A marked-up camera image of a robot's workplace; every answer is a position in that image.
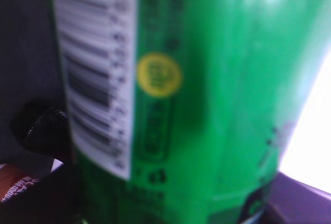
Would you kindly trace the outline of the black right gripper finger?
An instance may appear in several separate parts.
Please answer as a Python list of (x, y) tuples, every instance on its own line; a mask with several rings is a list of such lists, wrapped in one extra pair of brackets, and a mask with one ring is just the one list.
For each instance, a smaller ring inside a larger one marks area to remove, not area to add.
[(330, 194), (281, 172), (262, 177), (245, 201), (243, 223), (330, 223)]

